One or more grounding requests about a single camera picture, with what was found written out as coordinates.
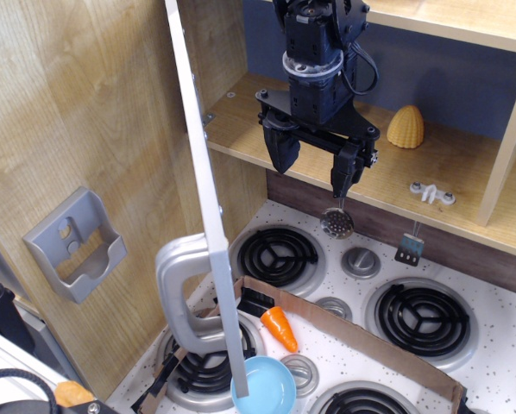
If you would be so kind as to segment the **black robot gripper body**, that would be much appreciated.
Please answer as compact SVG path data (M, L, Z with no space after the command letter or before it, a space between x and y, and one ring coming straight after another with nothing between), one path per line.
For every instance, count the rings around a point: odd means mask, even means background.
M354 98L371 92L379 80L373 59L362 50L337 50L316 63L283 54L289 79L287 91L262 89L259 123L290 130L299 140L333 156L347 141L361 148L364 168L377 161L374 145L380 130L358 113Z

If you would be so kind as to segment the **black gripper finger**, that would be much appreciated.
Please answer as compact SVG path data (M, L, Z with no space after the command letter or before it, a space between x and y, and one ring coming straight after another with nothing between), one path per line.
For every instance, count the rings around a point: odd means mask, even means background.
M359 182L364 168L359 145L347 141L334 155L330 181L334 198L345 198L349 188Z
M280 174L286 173L299 157L299 140L290 130L264 127L263 132L274 169Z

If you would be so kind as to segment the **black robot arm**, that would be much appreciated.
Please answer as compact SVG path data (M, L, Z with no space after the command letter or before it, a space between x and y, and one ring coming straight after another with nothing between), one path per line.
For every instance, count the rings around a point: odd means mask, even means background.
M371 92L379 73L357 37L367 28L363 1L276 1L275 13L286 37L282 56L286 91L262 89L255 95L264 141L278 173L299 157L301 143L333 156L330 183L342 199L377 159L380 130L356 109L354 99ZM374 70L369 86L356 85L357 64Z

